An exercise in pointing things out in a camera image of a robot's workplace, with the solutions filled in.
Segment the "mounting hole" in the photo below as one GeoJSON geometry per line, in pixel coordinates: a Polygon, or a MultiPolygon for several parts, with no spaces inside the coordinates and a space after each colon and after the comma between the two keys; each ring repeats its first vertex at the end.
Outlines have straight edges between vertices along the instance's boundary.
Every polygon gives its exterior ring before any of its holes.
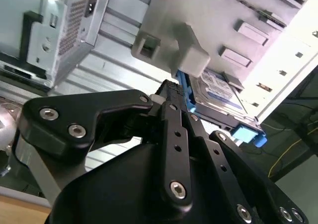
{"type": "Polygon", "coordinates": [[[139,99],[143,102],[148,102],[148,99],[144,96],[140,96],[139,99]]]}
{"type": "Polygon", "coordinates": [[[175,110],[175,111],[178,109],[178,108],[177,108],[175,105],[173,105],[173,104],[170,104],[169,107],[170,107],[172,110],[175,110]]]}
{"type": "Polygon", "coordinates": [[[181,137],[181,134],[178,131],[175,131],[174,134],[178,137],[181,137]]]}
{"type": "Polygon", "coordinates": [[[181,152],[181,151],[182,151],[182,149],[181,149],[180,146],[174,146],[174,149],[175,149],[176,151],[178,151],[178,152],[181,152]]]}
{"type": "Polygon", "coordinates": [[[220,166],[221,167],[221,170],[223,171],[223,172],[226,172],[228,169],[225,167],[225,166],[223,166],[223,165],[221,165],[220,166]]]}
{"type": "Polygon", "coordinates": [[[42,49],[44,52],[48,53],[50,51],[50,47],[48,44],[42,44],[42,49]]]}

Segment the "metal slot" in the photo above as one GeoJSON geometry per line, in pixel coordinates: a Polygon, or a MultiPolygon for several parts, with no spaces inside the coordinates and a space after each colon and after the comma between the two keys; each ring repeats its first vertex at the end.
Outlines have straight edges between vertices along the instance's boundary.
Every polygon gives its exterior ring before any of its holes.
{"type": "Polygon", "coordinates": [[[226,47],[223,48],[223,50],[220,53],[221,58],[229,61],[230,63],[237,65],[237,66],[244,66],[248,67],[252,61],[241,54],[238,54],[237,52],[234,52],[231,49],[228,49],[226,47]]]}
{"type": "Polygon", "coordinates": [[[263,46],[269,39],[268,34],[243,21],[236,31],[263,46]]]}
{"type": "Polygon", "coordinates": [[[273,89],[271,89],[271,88],[269,88],[269,87],[267,87],[267,86],[265,86],[265,85],[263,85],[261,83],[259,83],[256,86],[258,86],[258,87],[260,87],[260,88],[262,88],[262,89],[264,89],[265,91],[268,91],[268,92],[271,92],[273,90],[273,89]]]}
{"type": "Polygon", "coordinates": [[[51,17],[50,17],[50,26],[52,28],[56,28],[56,25],[58,23],[58,17],[56,15],[53,15],[51,14],[51,17]]]}

